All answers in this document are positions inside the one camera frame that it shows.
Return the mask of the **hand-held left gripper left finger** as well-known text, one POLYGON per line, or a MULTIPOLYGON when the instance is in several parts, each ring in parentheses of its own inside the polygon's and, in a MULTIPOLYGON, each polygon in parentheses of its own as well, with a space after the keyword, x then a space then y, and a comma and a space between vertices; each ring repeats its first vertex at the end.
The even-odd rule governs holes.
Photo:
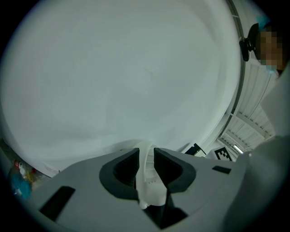
POLYGON ((72 164, 32 193, 30 212, 49 232, 157 232, 139 206, 139 149, 72 164))

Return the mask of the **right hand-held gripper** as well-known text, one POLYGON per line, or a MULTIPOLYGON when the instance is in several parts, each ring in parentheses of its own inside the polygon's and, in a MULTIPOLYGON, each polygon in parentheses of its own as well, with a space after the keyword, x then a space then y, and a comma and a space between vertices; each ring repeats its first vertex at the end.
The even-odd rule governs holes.
POLYGON ((204 157, 209 160, 234 161, 226 147, 218 147, 205 153, 204 150, 195 143, 185 152, 185 154, 204 157))

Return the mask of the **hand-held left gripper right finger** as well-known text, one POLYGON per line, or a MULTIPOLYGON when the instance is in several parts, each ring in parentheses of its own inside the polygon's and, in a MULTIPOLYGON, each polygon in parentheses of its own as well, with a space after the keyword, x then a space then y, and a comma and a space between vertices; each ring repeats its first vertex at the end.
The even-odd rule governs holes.
POLYGON ((225 231, 227 211, 246 173, 245 155, 232 162, 155 148, 154 167, 167 189, 161 229, 225 231))

